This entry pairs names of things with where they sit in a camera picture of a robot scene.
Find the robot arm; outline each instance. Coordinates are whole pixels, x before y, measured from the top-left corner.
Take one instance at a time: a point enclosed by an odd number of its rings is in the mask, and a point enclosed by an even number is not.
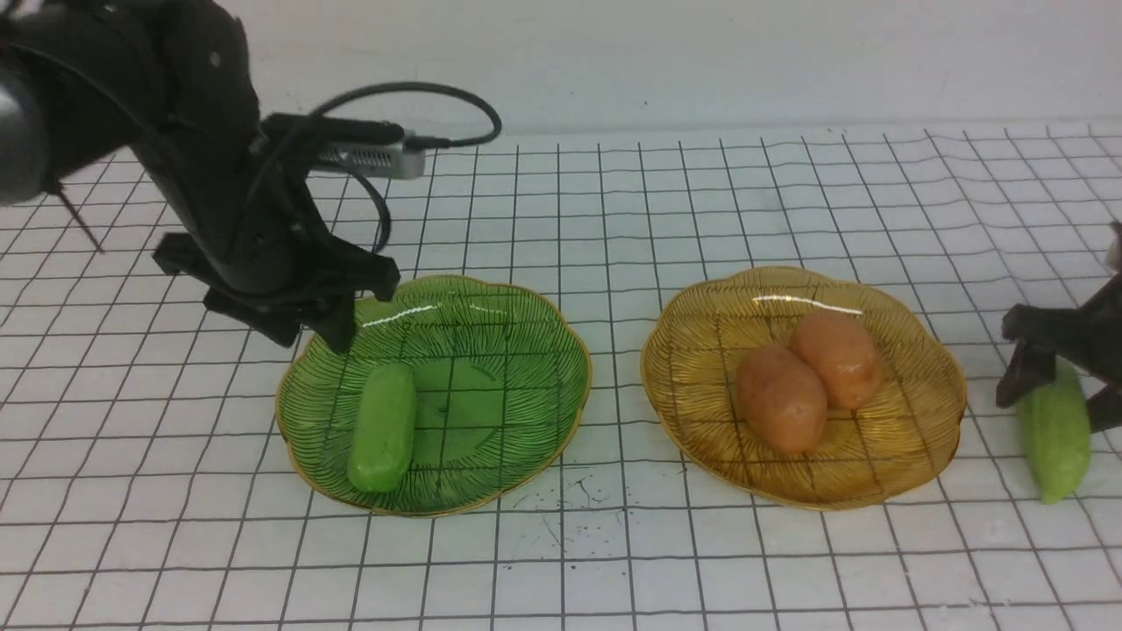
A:
[[[405,91],[465,100],[494,129],[449,140],[327,117]],[[202,281],[209,310],[284,346],[306,326],[346,351],[356,292],[393,298],[401,275],[377,254],[388,209],[366,177],[421,176],[426,150],[485,144],[500,130],[478,97],[425,83],[375,85],[263,121],[246,34],[213,0],[46,0],[0,31],[0,203],[62,194],[68,174],[130,147],[186,230],[156,247],[160,268]],[[356,176],[371,194],[375,252],[330,234],[305,184],[312,170]]]

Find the orange potato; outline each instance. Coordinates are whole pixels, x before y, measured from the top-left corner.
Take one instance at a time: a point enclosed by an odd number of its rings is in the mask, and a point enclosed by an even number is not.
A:
[[[884,362],[872,336],[842,311],[817,309],[806,316],[791,336],[791,351],[822,379],[831,408],[867,405],[884,385]]]
[[[812,450],[826,429],[826,387],[790,350],[770,344],[752,350],[736,371],[736,396],[748,427],[772,449]]]

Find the glass plate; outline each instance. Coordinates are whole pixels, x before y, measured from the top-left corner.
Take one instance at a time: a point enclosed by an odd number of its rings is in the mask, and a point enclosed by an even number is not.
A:
[[[541,295],[430,276],[355,314],[350,353],[313,339],[277,393],[293,466],[319,492],[379,513],[466,511],[544,470],[576,432],[591,358]],[[397,362],[416,375],[413,463],[395,492],[365,493],[347,479],[355,417],[370,369]]]
[[[744,353],[787,342],[816,305],[857,314],[888,364],[877,396],[831,411],[821,446],[783,456],[735,410]],[[670,301],[643,348],[643,386],[695,463],[784,504],[819,510],[883,502],[930,482],[958,448],[966,379],[954,356],[894,298],[798,267],[757,267],[693,285]]]

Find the toy cucumber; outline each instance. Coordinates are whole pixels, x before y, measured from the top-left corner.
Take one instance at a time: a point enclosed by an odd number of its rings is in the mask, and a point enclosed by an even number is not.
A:
[[[1040,501],[1055,504],[1074,493],[1091,466],[1091,417],[1079,376],[1056,358],[1056,381],[1017,404],[1021,440]]]
[[[417,393],[413,368],[386,364],[370,372],[358,404],[347,478],[359,491],[397,488],[413,459]]]

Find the white grid surface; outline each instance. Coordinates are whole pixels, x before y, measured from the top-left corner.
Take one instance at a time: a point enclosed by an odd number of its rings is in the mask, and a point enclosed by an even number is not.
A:
[[[146,248],[178,229],[129,154],[0,212],[0,628],[283,631],[1106,631],[1122,619],[1122,433],[1036,502],[994,405],[1015,302],[1105,283],[1122,127],[562,137],[440,154],[379,183],[405,277],[555,301],[594,354],[562,459],[469,514],[370,516],[292,472],[273,395],[294,349],[204,313]],[[374,241],[347,179],[311,181]],[[962,362],[957,458],[885,505],[773,505],[684,463],[640,385],[681,289],[752,265],[857,280]]]

